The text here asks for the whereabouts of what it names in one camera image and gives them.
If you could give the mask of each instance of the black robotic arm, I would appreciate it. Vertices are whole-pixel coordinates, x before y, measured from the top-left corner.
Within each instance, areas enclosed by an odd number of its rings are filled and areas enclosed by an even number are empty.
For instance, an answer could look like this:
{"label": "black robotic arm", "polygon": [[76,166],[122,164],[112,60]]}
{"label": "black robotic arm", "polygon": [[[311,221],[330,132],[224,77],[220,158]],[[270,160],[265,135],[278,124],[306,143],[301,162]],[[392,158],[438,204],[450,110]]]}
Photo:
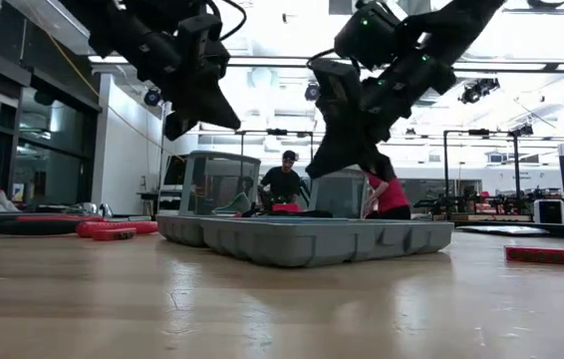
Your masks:
{"label": "black robotic arm", "polygon": [[[198,122],[240,128],[218,85],[230,55],[221,43],[222,22],[212,0],[60,2],[88,28],[98,55],[117,52],[138,70],[139,80],[151,80],[172,103],[174,112],[164,126],[170,140]],[[376,144],[390,138],[391,126],[411,115],[427,89],[444,94],[454,85],[451,65],[504,2],[452,0],[404,21],[383,3],[358,2],[333,50],[352,64],[320,56],[308,64],[320,85],[316,106],[326,123],[322,145],[306,169],[309,176],[316,179],[357,164],[384,180],[394,177],[390,160]],[[207,6],[214,14],[206,13]],[[360,64],[388,68],[360,82]]]}
{"label": "black robotic arm", "polygon": [[[60,0],[90,31],[101,57],[117,52],[151,80],[174,112],[165,136],[175,140],[205,122],[233,130],[240,120],[220,91],[230,58],[222,22],[209,0]],[[207,14],[207,5],[216,14]]]}
{"label": "black robotic arm", "polygon": [[[306,171],[312,179],[350,165],[394,176],[376,144],[390,138],[391,126],[411,116],[413,104],[429,89],[443,95],[456,82],[451,65],[481,34],[505,0],[452,0],[438,11],[400,21],[383,3],[358,2],[358,11],[335,38],[333,52],[352,64],[321,59],[307,66],[320,85],[316,106],[326,135]],[[388,68],[360,82],[360,66]]]}

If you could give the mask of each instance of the gray plastic tray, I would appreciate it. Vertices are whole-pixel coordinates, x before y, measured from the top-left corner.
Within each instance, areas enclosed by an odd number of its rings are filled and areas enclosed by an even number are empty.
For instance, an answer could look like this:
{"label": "gray plastic tray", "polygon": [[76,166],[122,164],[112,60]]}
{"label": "gray plastic tray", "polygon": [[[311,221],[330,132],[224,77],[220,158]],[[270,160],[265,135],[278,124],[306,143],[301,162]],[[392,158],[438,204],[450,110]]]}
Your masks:
{"label": "gray plastic tray", "polygon": [[158,231],[167,240],[178,244],[204,247],[200,220],[204,215],[157,215]]}
{"label": "gray plastic tray", "polygon": [[308,267],[437,252],[453,223],[340,218],[200,218],[204,242],[256,264]]}

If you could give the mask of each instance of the red object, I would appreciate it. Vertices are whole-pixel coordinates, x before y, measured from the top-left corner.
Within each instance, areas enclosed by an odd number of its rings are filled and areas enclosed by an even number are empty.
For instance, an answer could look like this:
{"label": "red object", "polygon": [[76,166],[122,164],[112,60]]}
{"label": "red object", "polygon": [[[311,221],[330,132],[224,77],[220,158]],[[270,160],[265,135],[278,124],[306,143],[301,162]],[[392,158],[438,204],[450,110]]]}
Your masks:
{"label": "red object", "polygon": [[298,203],[287,203],[287,204],[273,204],[273,210],[285,210],[289,212],[299,212],[302,211],[302,207]]}
{"label": "red object", "polygon": [[76,233],[82,238],[92,236],[94,230],[133,228],[136,234],[150,234],[158,231],[158,223],[154,221],[121,221],[121,222],[80,222],[76,226]]}
{"label": "red object", "polygon": [[23,215],[16,217],[18,221],[45,221],[45,220],[85,220],[85,221],[105,221],[99,215],[66,215],[66,214],[50,214],[50,215]]}
{"label": "red object", "polygon": [[[366,173],[369,178],[369,184],[372,189],[377,189],[383,180],[373,174]],[[393,208],[398,208],[405,205],[411,205],[409,199],[406,198],[404,190],[402,189],[402,182],[398,178],[388,181],[389,187],[386,188],[384,193],[378,198],[378,211],[381,213],[387,212]]]}
{"label": "red object", "polygon": [[511,261],[564,264],[564,249],[505,246],[505,258]]}
{"label": "red object", "polygon": [[92,238],[98,241],[125,240],[136,236],[135,228],[96,229],[92,231]]}

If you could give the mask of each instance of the white ceiling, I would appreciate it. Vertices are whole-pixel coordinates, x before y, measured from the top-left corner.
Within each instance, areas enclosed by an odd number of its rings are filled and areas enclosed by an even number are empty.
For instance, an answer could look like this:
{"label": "white ceiling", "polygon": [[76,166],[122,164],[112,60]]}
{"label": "white ceiling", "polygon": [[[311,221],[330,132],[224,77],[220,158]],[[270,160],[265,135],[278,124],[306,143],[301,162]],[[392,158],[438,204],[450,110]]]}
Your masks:
{"label": "white ceiling", "polygon": [[[87,45],[88,32],[57,0],[8,1],[72,51],[92,54]],[[225,3],[216,2],[222,14],[224,31],[228,31],[240,21],[240,15]],[[409,13],[435,9],[447,2],[398,1]],[[348,16],[329,15],[328,0],[243,0],[238,3],[247,11],[248,21],[240,32],[225,42],[233,56],[308,57],[332,47],[335,34],[348,19]],[[527,9],[527,5],[525,0],[509,0],[505,9]],[[287,23],[282,21],[282,14],[287,14]],[[472,61],[564,61],[564,15],[519,15],[502,11],[464,57]],[[114,73],[117,84],[140,101],[145,85],[136,80],[133,67],[99,65],[96,68]],[[304,90],[312,80],[308,70],[264,70],[277,77],[272,86],[249,88],[248,84],[254,79],[249,68],[229,68],[220,82],[224,94],[244,120],[244,128],[285,127],[318,131],[323,128],[313,104],[304,99]],[[464,105],[457,100],[465,81],[484,76],[493,75],[467,75],[443,97],[430,92],[426,95],[425,104],[414,108],[410,119],[396,124],[395,133],[403,133],[407,128],[416,129],[419,135],[440,135],[443,130],[463,128],[507,130],[520,123],[531,122],[535,134],[564,136],[563,74],[496,74],[500,90],[473,105]]]}

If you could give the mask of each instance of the spotlight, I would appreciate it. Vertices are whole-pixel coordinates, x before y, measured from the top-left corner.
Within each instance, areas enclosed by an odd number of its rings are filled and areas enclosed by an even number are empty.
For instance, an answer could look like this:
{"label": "spotlight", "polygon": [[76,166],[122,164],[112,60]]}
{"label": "spotlight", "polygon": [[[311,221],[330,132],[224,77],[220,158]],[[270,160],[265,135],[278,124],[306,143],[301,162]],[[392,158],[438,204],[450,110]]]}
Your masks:
{"label": "spotlight", "polygon": [[320,86],[315,83],[309,83],[309,86],[304,92],[306,101],[316,101],[320,97]]}
{"label": "spotlight", "polygon": [[532,136],[534,135],[534,130],[532,130],[531,124],[523,124],[515,129],[509,131],[510,136],[516,135],[517,137],[522,136]]}
{"label": "spotlight", "polygon": [[43,106],[52,106],[54,104],[54,97],[44,92],[37,91],[34,93],[34,102]]}
{"label": "spotlight", "polygon": [[144,94],[144,103],[147,106],[158,106],[161,100],[162,96],[160,95],[160,90],[157,88],[151,88]]}
{"label": "spotlight", "polygon": [[497,79],[479,79],[466,84],[463,88],[463,94],[461,94],[458,100],[463,104],[475,104],[482,97],[488,96],[492,91],[499,89],[500,86]]}

